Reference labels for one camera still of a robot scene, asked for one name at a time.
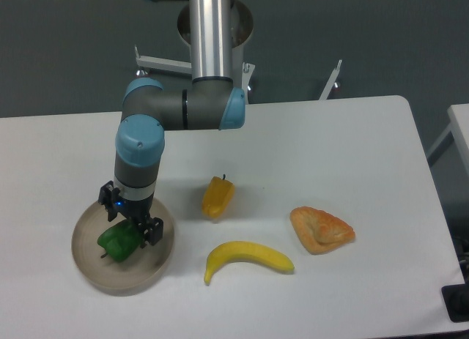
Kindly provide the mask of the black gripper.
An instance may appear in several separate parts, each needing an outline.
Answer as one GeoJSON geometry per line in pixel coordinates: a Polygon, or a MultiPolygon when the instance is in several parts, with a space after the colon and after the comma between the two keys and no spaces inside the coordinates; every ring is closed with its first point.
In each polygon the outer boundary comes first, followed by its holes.
{"type": "Polygon", "coordinates": [[[153,194],[146,198],[130,200],[123,196],[123,191],[114,186],[112,181],[101,188],[97,202],[107,211],[107,221],[111,222],[118,214],[133,221],[141,234],[140,248],[156,245],[163,237],[163,221],[159,217],[150,217],[153,194]]]}

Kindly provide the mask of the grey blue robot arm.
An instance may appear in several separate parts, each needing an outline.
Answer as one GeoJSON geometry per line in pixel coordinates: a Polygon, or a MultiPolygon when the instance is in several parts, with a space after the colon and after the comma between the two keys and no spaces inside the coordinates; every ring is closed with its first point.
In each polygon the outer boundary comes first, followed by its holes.
{"type": "Polygon", "coordinates": [[[165,132],[238,129],[245,121],[245,93],[232,68],[232,8],[235,0],[189,0],[192,87],[166,92],[152,78],[137,78],[126,89],[115,138],[114,179],[98,202],[112,221],[129,220],[139,246],[163,237],[163,221],[151,217],[165,132]]]}

